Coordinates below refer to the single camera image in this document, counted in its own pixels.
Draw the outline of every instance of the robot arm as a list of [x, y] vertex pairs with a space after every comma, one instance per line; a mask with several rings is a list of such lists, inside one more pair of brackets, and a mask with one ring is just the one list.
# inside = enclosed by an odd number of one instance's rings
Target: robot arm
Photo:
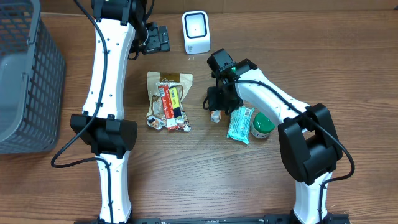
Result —
[[[236, 63], [224, 49], [213, 53], [207, 62], [213, 71], [212, 77], [217, 79], [216, 87], [208, 89], [209, 110], [231, 111], [246, 100], [278, 125], [282, 162], [296, 180], [295, 220], [304, 224], [318, 223], [320, 185], [331, 178], [342, 151], [319, 131], [305, 139], [303, 133], [314, 131], [314, 127], [260, 84], [269, 86], [304, 116], [311, 117], [337, 138], [327, 108], [322, 104], [311, 107], [292, 98], [271, 83], [255, 64], [247, 59]], [[323, 195], [321, 211], [324, 219], [328, 214], [326, 189], [323, 189]]]
[[136, 53], [137, 57], [139, 52], [166, 52], [170, 50], [170, 45], [166, 26], [146, 24], [146, 1], [92, 0], [91, 6], [108, 49], [106, 81], [101, 106], [94, 118], [104, 72], [104, 43], [96, 30], [90, 90], [83, 114], [72, 115], [70, 124], [72, 129], [79, 133], [94, 119], [92, 125], [80, 137], [91, 146], [96, 158], [109, 164], [110, 175], [106, 164], [97, 160], [102, 193], [99, 220], [105, 223], [127, 223], [132, 214], [127, 186], [127, 164], [137, 137], [136, 122], [124, 120], [123, 90], [127, 60], [130, 59], [130, 53]]
[[[283, 98], [289, 101], [301, 112], [306, 112], [308, 104], [298, 101], [280, 88], [271, 83], [262, 73], [261, 70], [249, 70], [244, 74], [240, 75], [238, 80], [253, 80], [261, 81], [266, 85], [269, 85], [275, 91], [277, 91]], [[286, 118], [295, 118], [298, 116], [296, 112], [291, 110], [285, 105], [278, 97], [273, 94], [267, 88], [252, 83], [237, 83], [235, 84], [236, 92], [238, 96], [245, 101], [251, 103], [261, 113], [265, 114], [275, 125], [282, 124]], [[307, 185], [305, 182], [295, 182], [296, 189], [296, 201], [293, 208], [294, 215], [304, 224], [315, 224], [319, 222], [318, 217], [318, 203], [320, 194], [320, 185], [325, 180], [331, 178], [332, 173], [327, 172], [322, 176], [315, 179], [314, 183]], [[323, 200], [322, 200], [322, 218], [327, 215], [326, 210], [326, 191], [323, 189]]]

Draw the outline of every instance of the green can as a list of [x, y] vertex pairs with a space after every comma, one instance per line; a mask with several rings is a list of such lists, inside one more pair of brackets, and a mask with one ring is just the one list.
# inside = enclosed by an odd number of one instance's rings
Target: green can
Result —
[[250, 132], [256, 138], [268, 138], [274, 128], [275, 125], [263, 113], [259, 113], [250, 126]]

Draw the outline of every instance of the snack bag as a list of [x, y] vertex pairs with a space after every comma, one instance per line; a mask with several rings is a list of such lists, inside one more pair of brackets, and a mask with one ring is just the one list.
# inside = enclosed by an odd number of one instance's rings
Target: snack bag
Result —
[[147, 87], [150, 101], [147, 124], [157, 130], [189, 132], [191, 125], [181, 102], [192, 86], [191, 74], [148, 72]]
[[250, 109], [245, 106], [234, 110], [231, 113], [231, 121], [229, 122], [229, 129], [226, 137], [249, 144], [250, 119], [253, 112], [254, 108]]

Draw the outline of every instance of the green lid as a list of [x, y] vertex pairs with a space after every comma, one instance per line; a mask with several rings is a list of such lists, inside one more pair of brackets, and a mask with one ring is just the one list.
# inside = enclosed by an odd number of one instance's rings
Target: green lid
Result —
[[275, 128], [275, 125], [263, 113], [257, 114], [254, 118], [253, 126], [262, 134], [268, 134]]

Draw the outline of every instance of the black bracket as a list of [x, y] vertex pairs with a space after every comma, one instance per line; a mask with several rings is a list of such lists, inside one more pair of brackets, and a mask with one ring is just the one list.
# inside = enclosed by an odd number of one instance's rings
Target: black bracket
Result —
[[225, 49], [214, 52], [207, 64], [211, 68], [211, 77], [216, 79], [216, 86], [207, 89], [209, 106], [206, 108], [204, 102], [203, 108], [210, 111], [224, 110], [228, 115], [242, 106], [243, 100], [236, 93], [235, 85], [223, 85], [238, 80], [242, 74], [252, 69], [256, 70], [257, 65], [248, 59], [236, 63]]
[[[323, 104], [308, 107], [305, 113], [337, 138], [329, 110]], [[305, 139], [302, 130], [314, 131], [305, 117], [287, 118], [278, 126], [280, 153], [287, 172], [298, 182], [307, 185], [326, 172], [336, 169], [343, 156], [342, 150], [328, 136], [315, 130], [315, 135]]]
[[[79, 133], [92, 119], [86, 114], [72, 115], [70, 127]], [[115, 120], [114, 116], [94, 118], [91, 126], [80, 136], [87, 145], [91, 146], [91, 152], [96, 156], [101, 153], [117, 155], [123, 158], [126, 151], [133, 149], [137, 139], [137, 123], [135, 121]]]
[[129, 23], [130, 8], [131, 1], [126, 1], [126, 5], [123, 7], [122, 19], [120, 20], [122, 26], [126, 26]]
[[155, 22], [146, 25], [148, 29], [148, 42], [142, 54], [153, 54], [158, 52], [170, 51], [169, 32], [166, 26], [157, 27]]
[[93, 0], [91, 2], [91, 6], [93, 8], [93, 17], [96, 19], [97, 22], [101, 22], [101, 13], [102, 13], [102, 7], [104, 6], [104, 1]]

